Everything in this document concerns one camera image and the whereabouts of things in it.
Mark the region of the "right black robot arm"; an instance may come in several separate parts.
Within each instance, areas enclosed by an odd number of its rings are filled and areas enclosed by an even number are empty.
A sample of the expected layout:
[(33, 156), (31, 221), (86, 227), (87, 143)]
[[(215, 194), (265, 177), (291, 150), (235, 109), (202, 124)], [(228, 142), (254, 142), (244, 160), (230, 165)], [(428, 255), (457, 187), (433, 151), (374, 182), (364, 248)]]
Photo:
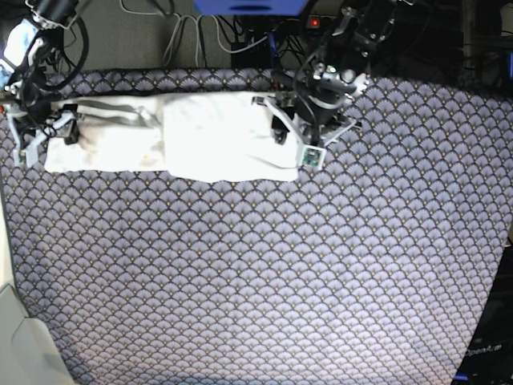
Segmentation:
[(87, 1), (25, 5), (30, 16), (13, 28), (1, 49), (1, 115), (14, 139), (14, 164), (31, 167), (47, 141), (78, 142), (78, 106), (55, 110), (52, 103), (83, 69), (90, 41), (80, 15)]

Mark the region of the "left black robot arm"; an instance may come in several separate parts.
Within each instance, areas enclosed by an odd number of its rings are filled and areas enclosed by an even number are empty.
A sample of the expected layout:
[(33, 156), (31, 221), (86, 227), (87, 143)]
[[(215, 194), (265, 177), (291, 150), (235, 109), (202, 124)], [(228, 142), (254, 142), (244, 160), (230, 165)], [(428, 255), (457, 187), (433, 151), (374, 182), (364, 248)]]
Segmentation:
[(390, 36), (397, 8), (395, 1), (342, 2), (294, 75), (273, 70), (281, 90), (252, 99), (272, 114), (276, 144), (295, 140), (293, 168), (320, 170), (328, 147), (358, 126), (344, 111), (369, 86), (371, 59)]

